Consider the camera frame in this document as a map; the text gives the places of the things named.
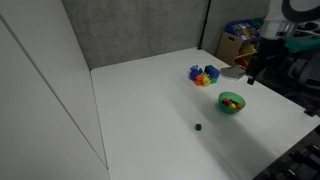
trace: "white wall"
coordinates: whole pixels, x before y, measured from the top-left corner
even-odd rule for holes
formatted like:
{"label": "white wall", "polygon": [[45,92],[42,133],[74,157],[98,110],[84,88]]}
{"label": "white wall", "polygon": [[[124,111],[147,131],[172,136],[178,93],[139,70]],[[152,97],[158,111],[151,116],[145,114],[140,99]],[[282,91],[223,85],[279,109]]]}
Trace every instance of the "white wall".
{"label": "white wall", "polygon": [[105,161],[91,77],[60,0],[0,0],[0,13]]}
{"label": "white wall", "polygon": [[0,21],[0,179],[108,180],[106,167]]}

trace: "colorful toy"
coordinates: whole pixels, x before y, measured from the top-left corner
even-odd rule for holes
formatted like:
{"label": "colorful toy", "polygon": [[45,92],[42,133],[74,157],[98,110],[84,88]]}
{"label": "colorful toy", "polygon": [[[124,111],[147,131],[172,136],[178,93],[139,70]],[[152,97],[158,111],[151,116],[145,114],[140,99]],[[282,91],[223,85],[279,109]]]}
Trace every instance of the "colorful toy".
{"label": "colorful toy", "polygon": [[243,108],[243,106],[241,104],[239,104],[238,102],[236,102],[232,99],[228,99],[228,98],[223,98],[222,104],[224,104],[225,106],[227,106],[230,109],[242,109]]}
{"label": "colorful toy", "polygon": [[205,73],[198,65],[190,67],[190,79],[196,86],[208,87],[210,84],[217,82],[220,71],[214,68],[212,65],[205,67]]}

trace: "shelf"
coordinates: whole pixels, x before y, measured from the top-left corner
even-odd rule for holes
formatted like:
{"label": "shelf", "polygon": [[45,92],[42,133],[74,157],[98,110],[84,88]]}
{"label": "shelf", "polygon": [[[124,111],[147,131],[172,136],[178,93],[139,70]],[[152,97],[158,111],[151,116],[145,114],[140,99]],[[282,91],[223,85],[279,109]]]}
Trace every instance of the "shelf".
{"label": "shelf", "polygon": [[247,39],[247,40],[244,40],[243,43],[250,43],[250,42],[253,42],[253,41],[260,41],[260,39],[261,39],[260,37]]}
{"label": "shelf", "polygon": [[239,52],[241,52],[241,55],[237,55],[235,59],[244,58],[247,56],[251,56],[253,54],[256,54],[257,51],[254,49],[252,45],[244,45],[240,48]]}
{"label": "shelf", "polygon": [[236,59],[234,61],[235,64],[237,65],[241,65],[243,68],[247,69],[249,63],[250,63],[250,56],[247,56],[245,58],[239,58],[239,59]]}
{"label": "shelf", "polygon": [[236,59],[240,59],[240,58],[244,58],[244,57],[247,57],[247,56],[251,56],[251,55],[254,55],[256,54],[257,52],[251,52],[251,53],[248,53],[248,54],[243,54],[241,56],[236,56]]}

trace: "gray wall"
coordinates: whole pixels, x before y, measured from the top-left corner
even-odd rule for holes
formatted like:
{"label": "gray wall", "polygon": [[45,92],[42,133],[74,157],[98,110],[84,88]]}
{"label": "gray wall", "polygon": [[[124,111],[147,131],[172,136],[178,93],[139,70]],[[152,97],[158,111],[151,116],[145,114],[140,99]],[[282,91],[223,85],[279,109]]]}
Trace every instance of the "gray wall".
{"label": "gray wall", "polygon": [[[90,69],[197,46],[208,2],[62,1]],[[228,21],[265,16],[268,4],[269,0],[213,0],[204,49],[214,54]]]}

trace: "small black cube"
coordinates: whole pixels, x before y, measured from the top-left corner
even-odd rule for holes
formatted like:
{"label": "small black cube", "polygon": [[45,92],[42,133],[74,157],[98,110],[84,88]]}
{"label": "small black cube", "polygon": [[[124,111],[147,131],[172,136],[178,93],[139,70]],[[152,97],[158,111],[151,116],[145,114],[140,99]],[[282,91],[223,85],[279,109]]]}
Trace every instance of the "small black cube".
{"label": "small black cube", "polygon": [[202,129],[201,124],[196,124],[195,129],[196,129],[197,131],[201,131],[201,129]]}

